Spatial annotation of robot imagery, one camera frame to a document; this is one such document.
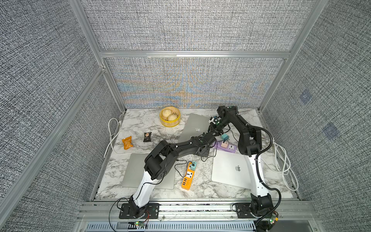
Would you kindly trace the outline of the pink charger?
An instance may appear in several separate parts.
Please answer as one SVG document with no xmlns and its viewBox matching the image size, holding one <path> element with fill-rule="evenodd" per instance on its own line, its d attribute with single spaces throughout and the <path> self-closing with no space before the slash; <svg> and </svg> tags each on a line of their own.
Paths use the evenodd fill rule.
<svg viewBox="0 0 371 232">
<path fill-rule="evenodd" d="M 221 142 L 220 146 L 221 146 L 222 148 L 228 148 L 229 143 L 228 143 L 227 141 L 223 141 L 223 142 Z"/>
</svg>

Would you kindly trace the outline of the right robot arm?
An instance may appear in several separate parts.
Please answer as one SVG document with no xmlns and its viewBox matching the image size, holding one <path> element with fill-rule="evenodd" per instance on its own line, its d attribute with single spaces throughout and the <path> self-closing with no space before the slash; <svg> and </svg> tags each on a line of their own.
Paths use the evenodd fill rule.
<svg viewBox="0 0 371 232">
<path fill-rule="evenodd" d="M 238 111 L 236 106 L 219 106 L 217 109 L 218 120 L 211 123 L 210 129 L 221 134 L 229 124 L 232 124 L 239 132 L 238 150 L 247 158 L 247 167 L 251 180 L 251 203 L 250 212 L 258 218 L 263 219 L 271 214 L 279 206 L 272 202 L 270 191 L 276 191 L 279 200 L 282 199 L 281 192 L 277 188 L 269 187 L 263 177 L 261 167 L 261 154 L 268 151 L 273 144 L 273 137 L 266 129 L 248 123 Z"/>
</svg>

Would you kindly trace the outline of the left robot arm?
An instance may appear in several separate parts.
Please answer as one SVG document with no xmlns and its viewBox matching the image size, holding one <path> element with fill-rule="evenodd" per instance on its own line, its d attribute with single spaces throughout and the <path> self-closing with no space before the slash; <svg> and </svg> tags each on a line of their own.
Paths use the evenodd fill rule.
<svg viewBox="0 0 371 232">
<path fill-rule="evenodd" d="M 163 181 L 178 158 L 186 155 L 207 156 L 215 143 L 214 132 L 193 136 L 180 143 L 161 141 L 145 158 L 142 180 L 137 191 L 128 200 L 133 217 L 140 218 L 145 213 L 154 187 Z"/>
</svg>

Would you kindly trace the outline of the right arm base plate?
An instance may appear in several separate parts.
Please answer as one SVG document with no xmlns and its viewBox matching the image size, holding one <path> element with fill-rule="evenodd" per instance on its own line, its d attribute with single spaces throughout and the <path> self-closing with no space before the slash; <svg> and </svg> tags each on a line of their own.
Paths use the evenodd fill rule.
<svg viewBox="0 0 371 232">
<path fill-rule="evenodd" d="M 271 208 L 263 210 L 262 215 L 260 216 L 256 216 L 252 213 L 251 208 L 250 208 L 250 202 L 234 203 L 231 206 L 231 209 L 237 214 L 237 218 L 239 219 L 247 219 L 247 218 L 259 219 L 262 216 L 268 214 L 273 208 L 271 207 Z"/>
</svg>

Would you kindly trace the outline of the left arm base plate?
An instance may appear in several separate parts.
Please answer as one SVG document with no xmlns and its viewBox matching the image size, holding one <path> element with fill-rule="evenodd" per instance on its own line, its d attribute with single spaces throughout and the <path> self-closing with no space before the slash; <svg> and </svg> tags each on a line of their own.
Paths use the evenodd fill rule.
<svg viewBox="0 0 371 232">
<path fill-rule="evenodd" d="M 119 219 L 158 219 L 160 204 L 147 204 L 144 207 L 137 208 L 129 203 L 122 204 L 120 207 Z"/>
</svg>

